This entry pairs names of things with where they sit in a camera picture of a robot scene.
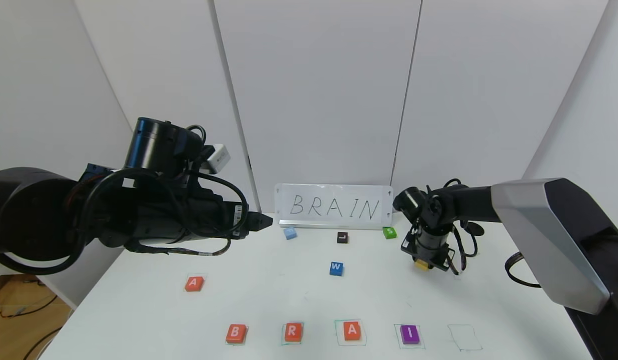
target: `white wall panel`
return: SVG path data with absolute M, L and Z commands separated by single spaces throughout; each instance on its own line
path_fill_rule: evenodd
M 610 1 L 524 177 L 568 178 L 618 228 L 618 0 Z
M 388 185 L 417 0 L 216 2 L 256 189 Z
M 138 117 L 202 125 L 231 161 L 219 174 L 256 208 L 207 0 L 76 0 L 131 126 Z M 230 189 L 202 182 L 228 200 Z
M 393 187 L 520 178 L 606 0 L 425 0 Z
M 88 163 L 121 167 L 130 138 L 73 2 L 0 0 L 0 170 L 77 180 Z M 94 240 L 73 266 L 40 278 L 74 308 L 121 251 Z

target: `black robotic arm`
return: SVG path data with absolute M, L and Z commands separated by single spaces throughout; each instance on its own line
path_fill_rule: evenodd
M 78 181 L 36 168 L 1 170 L 0 263 L 23 273 L 54 274 L 71 266 L 95 238 L 136 253 L 216 256 L 231 239 L 270 226 L 270 217 L 249 211 L 235 185 L 210 175 L 230 156 L 223 145 L 205 141 L 198 125 L 184 129 L 139 118 L 121 170 L 89 164 Z M 229 187 L 240 201 L 224 201 L 198 179 Z M 209 253 L 151 246 L 208 237 L 227 239 L 227 244 Z M 42 262 L 66 259 L 38 268 L 5 253 Z
M 524 257 L 537 287 L 565 307 L 592 357 L 618 359 L 618 230 L 593 198 L 565 178 L 477 188 L 456 182 L 396 196 L 394 208 L 413 224 L 402 250 L 430 269 L 457 273 L 446 243 L 451 232 L 459 239 L 453 223 L 460 221 L 474 242 L 481 228 L 469 221 L 503 223 L 520 250 L 506 262 L 507 273 Z M 460 240 L 458 246 L 462 255 Z

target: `green letter block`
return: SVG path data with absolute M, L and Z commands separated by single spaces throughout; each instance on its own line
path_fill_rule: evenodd
M 387 239 L 393 239 L 398 236 L 398 234 L 395 233 L 395 229 L 392 227 L 384 227 L 382 228 L 382 232 L 384 233 L 384 237 Z

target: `white table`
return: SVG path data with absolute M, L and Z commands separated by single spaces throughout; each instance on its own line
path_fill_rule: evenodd
M 483 224 L 479 255 L 456 277 L 414 268 L 400 251 L 409 223 L 401 214 L 393 223 L 398 238 L 389 240 L 349 230 L 349 244 L 337 244 L 338 230 L 317 228 L 286 240 L 274 224 L 218 257 L 126 251 L 42 359 L 590 359 L 562 307 L 507 277 L 503 264 L 516 248 L 502 225 Z M 185 245 L 208 251 L 223 241 Z M 455 248 L 452 235 L 449 242 Z M 332 261 L 344 263 L 343 277 L 329 275 Z M 206 274 L 204 287 L 184 292 L 193 273 Z M 362 319 L 366 346 L 339 346 L 337 319 Z M 293 321 L 305 324 L 302 344 L 281 346 L 281 328 Z M 249 326 L 244 346 L 224 342 L 236 323 Z M 420 326 L 425 349 L 400 348 L 394 324 L 403 323 Z M 483 349 L 460 351 L 464 340 L 449 324 L 471 325 Z

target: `barcode label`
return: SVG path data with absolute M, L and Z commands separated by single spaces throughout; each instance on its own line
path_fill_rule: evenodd
M 236 205 L 235 210 L 233 212 L 233 225 L 238 223 L 242 219 L 242 205 Z M 233 232 L 234 237 L 240 237 L 240 230 L 235 230 Z

